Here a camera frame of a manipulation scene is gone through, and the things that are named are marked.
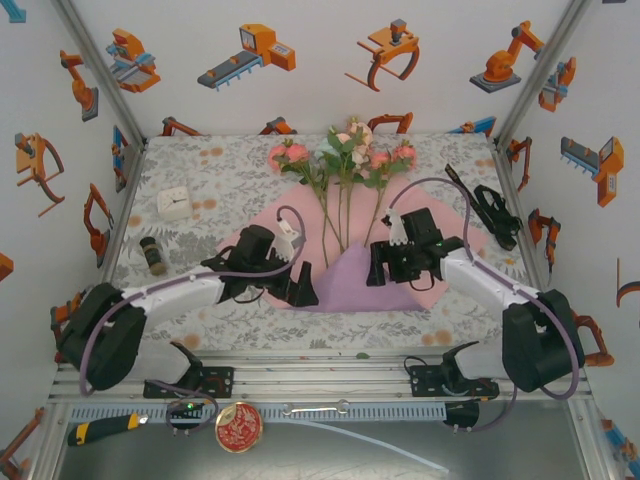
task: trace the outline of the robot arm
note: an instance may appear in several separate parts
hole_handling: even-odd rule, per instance
[[[243,229],[237,245],[169,280],[124,290],[103,283],[91,290],[57,342],[62,356],[80,370],[83,393],[84,378],[96,390],[125,379],[196,390],[202,363],[181,345],[147,341],[143,334],[194,308],[235,298],[248,286],[263,288],[292,306],[317,305],[311,264],[302,263],[298,282],[290,277],[304,228],[298,233],[285,220],[279,224],[277,237],[258,225]]]
[[[368,285],[384,285],[383,263],[388,264],[389,277],[396,282],[417,280],[426,271],[470,296],[502,321],[501,344],[474,342],[445,355],[445,363],[449,359],[450,364],[443,370],[449,372],[448,387],[452,391],[456,391],[458,380],[478,378],[510,379],[526,392],[544,387],[573,371],[568,345],[575,351],[578,366],[584,365],[577,328],[564,295],[556,290],[542,293],[515,282],[474,255],[460,238],[443,239],[429,209],[402,216],[388,210],[387,214],[383,221],[390,227],[390,238],[371,245]],[[539,304],[552,312],[564,332]]]

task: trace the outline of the purple cloth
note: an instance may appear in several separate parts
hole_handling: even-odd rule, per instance
[[[351,245],[313,282],[320,304],[293,310],[319,313],[423,310],[402,285],[387,282],[383,287],[367,287],[370,259],[369,249],[359,243]]]

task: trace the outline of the yellow and black handle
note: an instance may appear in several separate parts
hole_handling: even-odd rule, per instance
[[[137,413],[122,417],[103,418],[93,422],[83,423],[69,432],[67,445],[76,447],[86,443],[95,442],[116,433],[126,432],[137,428],[142,418]]]

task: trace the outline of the metal wrench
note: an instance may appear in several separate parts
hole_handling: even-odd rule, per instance
[[[284,410],[282,410],[282,414],[289,416],[292,413],[298,412],[330,412],[335,410],[340,415],[344,415],[347,413],[347,408],[349,406],[349,402],[346,400],[338,400],[336,403],[327,403],[323,405],[313,405],[313,404],[301,404],[294,405],[293,403],[285,403]]]

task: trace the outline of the flower stem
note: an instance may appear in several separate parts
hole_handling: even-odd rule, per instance
[[[387,185],[389,182],[382,188],[382,190],[378,189],[378,200],[376,201],[376,209],[373,211],[373,217],[371,217],[371,223],[369,224],[369,230],[367,230],[367,236],[364,239],[364,246],[367,246],[367,242],[369,241],[369,236],[371,235],[371,230],[373,229],[373,223],[376,221],[376,215],[378,215],[378,210],[380,210],[380,205],[382,204],[382,199],[384,198],[384,192],[387,191]]]
[[[327,215],[324,216],[324,221],[322,222],[322,255],[324,255],[324,266],[329,268],[329,258],[327,257],[327,246],[324,244],[324,239],[327,234]]]
[[[344,252],[342,247],[342,176],[340,177],[340,189],[338,190],[338,234],[340,235],[340,253]]]
[[[307,182],[309,182],[309,185],[311,186],[311,188],[313,189],[313,192],[316,194],[316,197],[318,197],[318,201],[320,202],[320,207],[322,207],[322,211],[324,212],[324,216],[327,219],[327,221],[329,222],[329,226],[331,227],[331,230],[333,230],[333,234],[336,236],[336,240],[338,240],[338,244],[340,245],[340,252],[344,252],[344,247],[342,246],[342,239],[338,236],[338,232],[336,232],[335,227],[333,226],[333,222],[331,221],[331,218],[329,217],[329,211],[327,209],[327,205],[328,202],[322,203],[322,188],[318,188],[318,186],[316,185],[316,183],[313,181],[313,179],[311,178],[311,176],[304,170],[302,170],[302,175],[304,176],[304,178],[306,178]]]
[[[347,185],[347,248],[349,248],[349,225],[351,223],[351,194],[353,193],[353,182]]]

